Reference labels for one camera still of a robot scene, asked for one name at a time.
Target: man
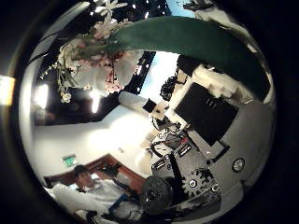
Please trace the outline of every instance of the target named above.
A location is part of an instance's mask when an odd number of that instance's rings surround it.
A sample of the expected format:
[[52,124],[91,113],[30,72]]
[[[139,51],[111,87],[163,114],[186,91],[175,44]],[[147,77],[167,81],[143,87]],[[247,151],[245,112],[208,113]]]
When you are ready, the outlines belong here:
[[118,222],[141,218],[143,213],[141,206],[124,194],[124,189],[113,180],[92,179],[84,165],[76,166],[74,173],[76,180],[82,186],[80,192],[75,192],[63,185],[56,185],[52,190],[60,203],[71,212],[78,210],[92,212],[87,215],[87,219],[93,223],[104,223],[103,219],[107,217]]

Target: green leaf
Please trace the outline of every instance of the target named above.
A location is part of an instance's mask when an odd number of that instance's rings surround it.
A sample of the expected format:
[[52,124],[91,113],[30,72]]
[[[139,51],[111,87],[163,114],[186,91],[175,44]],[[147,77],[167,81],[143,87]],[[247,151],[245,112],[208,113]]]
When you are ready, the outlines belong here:
[[121,28],[110,40],[108,52],[144,49],[201,60],[243,82],[260,99],[270,88],[265,71],[247,46],[210,22],[185,17],[150,18]]

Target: light fixture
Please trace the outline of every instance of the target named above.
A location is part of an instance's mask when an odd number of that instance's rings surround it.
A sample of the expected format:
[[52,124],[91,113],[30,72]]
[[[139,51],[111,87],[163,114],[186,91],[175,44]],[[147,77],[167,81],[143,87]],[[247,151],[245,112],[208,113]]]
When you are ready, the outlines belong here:
[[150,14],[150,13],[149,13],[149,12],[147,12],[147,13],[146,13],[146,15],[144,16],[144,18],[145,18],[145,19],[147,19],[147,18],[148,18],[148,16],[149,16],[149,14]]
[[46,109],[49,94],[49,86],[47,84],[40,85],[36,88],[35,101],[42,109]]
[[139,75],[142,69],[142,65],[139,65],[138,70],[137,70],[137,74]]
[[104,7],[96,7],[94,12],[100,12],[104,9]]
[[91,91],[90,95],[93,99],[92,112],[95,114],[100,105],[100,94],[97,91]]
[[15,79],[0,75],[0,105],[11,105]]

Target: pink flower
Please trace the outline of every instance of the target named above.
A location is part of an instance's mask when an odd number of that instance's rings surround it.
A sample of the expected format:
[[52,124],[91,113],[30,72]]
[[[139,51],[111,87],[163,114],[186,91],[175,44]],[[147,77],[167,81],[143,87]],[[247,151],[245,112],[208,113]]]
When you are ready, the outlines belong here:
[[93,37],[96,39],[101,39],[103,38],[104,34],[102,32],[96,32]]
[[84,49],[85,47],[86,47],[86,44],[83,43],[83,41],[81,41],[80,43],[78,43],[78,48]]

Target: white flower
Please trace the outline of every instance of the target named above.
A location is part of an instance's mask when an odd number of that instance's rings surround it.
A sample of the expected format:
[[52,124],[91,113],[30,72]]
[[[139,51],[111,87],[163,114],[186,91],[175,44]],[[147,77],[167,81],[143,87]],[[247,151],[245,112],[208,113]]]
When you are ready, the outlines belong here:
[[70,103],[70,99],[72,98],[71,93],[65,93],[63,95],[62,103]]
[[106,1],[106,6],[105,7],[99,7],[99,11],[101,12],[101,16],[109,15],[111,16],[113,13],[113,9],[119,8],[119,7],[126,7],[128,6],[127,3],[119,3],[118,0],[114,0],[112,3],[110,3],[110,0]]
[[83,90],[84,90],[84,91],[89,91],[89,90],[91,90],[91,89],[92,89],[92,87],[91,87],[90,84],[87,84],[86,86],[83,87]]

